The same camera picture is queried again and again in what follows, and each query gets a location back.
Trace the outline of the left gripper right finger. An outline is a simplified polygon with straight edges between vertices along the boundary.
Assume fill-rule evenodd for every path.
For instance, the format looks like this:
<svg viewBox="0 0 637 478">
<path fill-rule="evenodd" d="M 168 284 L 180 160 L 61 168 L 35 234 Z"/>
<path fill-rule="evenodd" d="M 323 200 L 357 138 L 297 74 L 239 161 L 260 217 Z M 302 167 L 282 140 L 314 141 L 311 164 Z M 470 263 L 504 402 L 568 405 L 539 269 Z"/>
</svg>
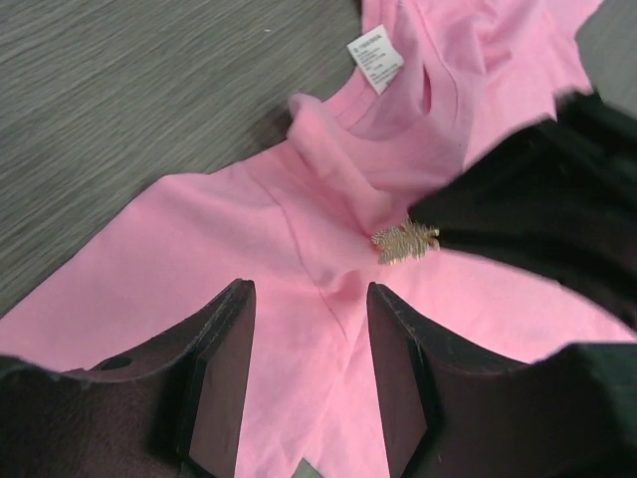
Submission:
<svg viewBox="0 0 637 478">
<path fill-rule="evenodd" d="M 393 477 L 632 477 L 636 348 L 570 344 L 526 364 L 420 315 L 380 284 L 369 340 Z"/>
</svg>

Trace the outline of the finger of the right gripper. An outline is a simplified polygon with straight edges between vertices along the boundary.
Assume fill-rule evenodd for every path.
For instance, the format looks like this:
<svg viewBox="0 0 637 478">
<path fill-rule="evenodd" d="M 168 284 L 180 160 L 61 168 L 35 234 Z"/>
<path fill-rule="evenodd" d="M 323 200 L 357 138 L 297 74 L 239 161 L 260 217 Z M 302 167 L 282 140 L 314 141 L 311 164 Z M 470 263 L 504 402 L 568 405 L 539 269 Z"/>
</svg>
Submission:
<svg viewBox="0 0 637 478">
<path fill-rule="evenodd" d="M 636 118 L 572 93 L 409 207 L 446 249 L 553 279 L 636 324 Z"/>
</svg>

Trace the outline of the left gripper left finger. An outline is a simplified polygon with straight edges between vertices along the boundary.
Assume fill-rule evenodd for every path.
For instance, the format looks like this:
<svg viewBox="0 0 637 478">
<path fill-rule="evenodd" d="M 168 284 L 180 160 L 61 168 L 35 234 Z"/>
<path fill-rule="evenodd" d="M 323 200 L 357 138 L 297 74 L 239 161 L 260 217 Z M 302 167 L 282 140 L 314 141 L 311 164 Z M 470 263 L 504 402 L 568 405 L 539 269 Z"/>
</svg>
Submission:
<svg viewBox="0 0 637 478">
<path fill-rule="evenodd" d="M 255 313 L 254 283 L 237 280 L 92 369 L 2 357 L 2 475 L 233 476 Z"/>
</svg>

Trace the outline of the cream flower brooch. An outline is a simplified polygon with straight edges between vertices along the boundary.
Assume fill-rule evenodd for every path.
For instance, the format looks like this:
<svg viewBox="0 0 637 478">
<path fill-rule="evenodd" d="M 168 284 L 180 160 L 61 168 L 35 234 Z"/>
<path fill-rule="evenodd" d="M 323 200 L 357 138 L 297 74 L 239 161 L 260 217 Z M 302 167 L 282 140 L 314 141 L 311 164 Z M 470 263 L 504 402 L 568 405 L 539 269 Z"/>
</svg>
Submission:
<svg viewBox="0 0 637 478">
<path fill-rule="evenodd" d="M 378 252 L 378 263 L 392 265 L 406 259 L 421 259 L 429 250 L 438 250 L 439 235 L 436 227 L 406 219 L 374 234 L 371 243 Z"/>
</svg>

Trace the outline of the pink t-shirt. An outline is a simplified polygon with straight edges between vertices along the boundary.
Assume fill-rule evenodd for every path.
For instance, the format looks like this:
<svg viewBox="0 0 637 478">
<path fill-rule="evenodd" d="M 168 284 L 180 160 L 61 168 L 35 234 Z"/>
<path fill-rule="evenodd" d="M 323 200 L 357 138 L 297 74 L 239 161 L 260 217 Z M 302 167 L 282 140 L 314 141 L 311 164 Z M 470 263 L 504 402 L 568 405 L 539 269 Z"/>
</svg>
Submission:
<svg viewBox="0 0 637 478">
<path fill-rule="evenodd" d="M 389 473 L 367 335 L 381 282 L 505 356 L 635 334 L 555 282 L 454 252 L 381 266 L 371 235 L 553 98 L 589 85 L 575 35 L 594 1 L 366 1 L 362 24 L 402 65 L 332 98 L 292 98 L 285 142 L 212 174 L 152 184 L 1 322 L 3 353 L 88 367 L 198 311 L 232 280 L 257 314 L 237 471 Z"/>
</svg>

